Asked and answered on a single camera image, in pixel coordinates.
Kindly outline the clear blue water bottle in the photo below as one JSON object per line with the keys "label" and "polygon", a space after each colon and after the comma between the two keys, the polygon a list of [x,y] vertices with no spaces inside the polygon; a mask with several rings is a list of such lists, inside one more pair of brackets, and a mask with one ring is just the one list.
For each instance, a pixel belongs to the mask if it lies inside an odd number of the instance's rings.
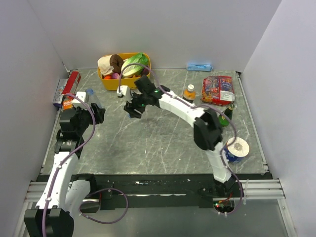
{"label": "clear blue water bottle", "polygon": [[99,98],[97,97],[96,93],[94,92],[92,88],[87,88],[85,92],[86,92],[86,103],[89,105],[91,109],[92,109],[92,104],[97,105],[99,109],[103,108]]}

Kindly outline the orange drink bottle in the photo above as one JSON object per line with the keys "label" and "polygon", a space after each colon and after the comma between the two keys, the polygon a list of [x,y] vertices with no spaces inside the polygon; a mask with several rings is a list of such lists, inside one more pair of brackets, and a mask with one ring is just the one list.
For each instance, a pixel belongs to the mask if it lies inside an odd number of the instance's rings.
{"label": "orange drink bottle", "polygon": [[187,90],[187,88],[183,91],[183,95],[182,95],[182,98],[190,103],[193,103],[194,102],[194,99],[196,97],[196,91],[194,89],[193,92],[189,92]]}

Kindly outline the white bottle cap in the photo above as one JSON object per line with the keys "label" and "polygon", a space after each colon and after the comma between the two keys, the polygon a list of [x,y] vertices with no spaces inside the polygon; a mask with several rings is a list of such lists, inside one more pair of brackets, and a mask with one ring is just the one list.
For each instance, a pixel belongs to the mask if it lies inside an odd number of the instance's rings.
{"label": "white bottle cap", "polygon": [[194,89],[195,89],[195,87],[194,87],[193,84],[189,84],[188,87],[187,87],[187,90],[188,90],[189,92],[193,92]]}

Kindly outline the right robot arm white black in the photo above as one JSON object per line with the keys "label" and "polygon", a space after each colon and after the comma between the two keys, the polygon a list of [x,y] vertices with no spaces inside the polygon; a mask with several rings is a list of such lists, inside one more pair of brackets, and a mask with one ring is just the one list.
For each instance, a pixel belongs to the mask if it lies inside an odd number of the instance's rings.
{"label": "right robot arm white black", "polygon": [[177,96],[165,86],[156,87],[147,76],[142,76],[134,83],[140,93],[131,91],[127,85],[117,88],[118,97],[125,97],[124,110],[131,118],[140,119],[147,105],[156,106],[171,112],[187,122],[193,128],[194,142],[205,151],[212,166],[217,194],[226,197],[233,191],[229,181],[232,173],[223,161],[222,126],[213,109],[204,109]]}

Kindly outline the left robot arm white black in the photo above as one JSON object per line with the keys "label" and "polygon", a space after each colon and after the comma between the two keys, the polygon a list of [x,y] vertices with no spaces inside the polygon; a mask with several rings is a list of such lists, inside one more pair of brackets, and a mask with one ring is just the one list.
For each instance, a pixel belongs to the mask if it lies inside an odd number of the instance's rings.
{"label": "left robot arm white black", "polygon": [[97,195],[93,174],[77,175],[74,180],[71,177],[87,143],[83,134],[90,125],[103,123],[105,111],[95,103],[61,111],[51,174],[39,201],[24,215],[31,237],[72,236],[82,201]]}

